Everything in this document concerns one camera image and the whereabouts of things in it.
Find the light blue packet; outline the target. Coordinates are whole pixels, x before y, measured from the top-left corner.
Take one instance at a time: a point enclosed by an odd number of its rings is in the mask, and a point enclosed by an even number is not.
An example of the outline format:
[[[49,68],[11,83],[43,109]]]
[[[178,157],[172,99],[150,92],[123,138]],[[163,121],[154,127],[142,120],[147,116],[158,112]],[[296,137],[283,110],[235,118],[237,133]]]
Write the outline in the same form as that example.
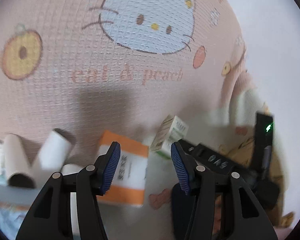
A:
[[[4,156],[0,143],[0,185],[7,186],[5,179]],[[26,211],[17,211],[16,206],[7,204],[0,206],[0,230],[8,239],[15,239],[23,222]]]

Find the white cardboard tube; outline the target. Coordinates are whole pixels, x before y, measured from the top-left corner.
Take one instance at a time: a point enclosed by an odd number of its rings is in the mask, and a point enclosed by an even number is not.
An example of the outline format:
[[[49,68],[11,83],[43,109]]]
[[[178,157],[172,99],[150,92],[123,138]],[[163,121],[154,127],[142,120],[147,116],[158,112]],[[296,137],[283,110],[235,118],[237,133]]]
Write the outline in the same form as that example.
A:
[[[42,172],[59,171],[75,144],[75,138],[68,132],[53,129],[40,148],[34,165]]]
[[[34,189],[36,184],[31,174],[30,163],[25,154],[22,140],[8,134],[2,146],[7,184],[14,187]]]

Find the orange white box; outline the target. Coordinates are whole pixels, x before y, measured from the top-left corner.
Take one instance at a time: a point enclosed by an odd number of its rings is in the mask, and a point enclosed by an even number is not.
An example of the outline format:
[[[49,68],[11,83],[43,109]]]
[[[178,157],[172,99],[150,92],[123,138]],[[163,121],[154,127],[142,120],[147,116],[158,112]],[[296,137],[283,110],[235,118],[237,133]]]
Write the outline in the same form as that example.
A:
[[[120,160],[110,189],[97,200],[111,205],[141,207],[145,199],[148,146],[106,130],[99,140],[96,156],[106,154],[114,141],[121,146]]]

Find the pink Hello Kitty blanket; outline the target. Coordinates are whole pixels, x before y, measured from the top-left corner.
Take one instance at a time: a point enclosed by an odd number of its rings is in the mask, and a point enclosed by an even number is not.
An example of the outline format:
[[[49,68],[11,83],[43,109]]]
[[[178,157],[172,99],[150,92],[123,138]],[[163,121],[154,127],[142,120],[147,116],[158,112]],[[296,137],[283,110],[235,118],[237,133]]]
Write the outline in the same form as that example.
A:
[[[269,113],[249,57],[227,0],[0,0],[0,141],[21,138],[36,184],[0,185],[0,206],[28,211],[52,174],[34,161],[53,129],[75,138],[67,174],[108,130],[149,149],[143,205],[99,202],[109,239],[173,239],[177,177],[150,146],[176,115],[186,139],[248,166],[255,113]]]

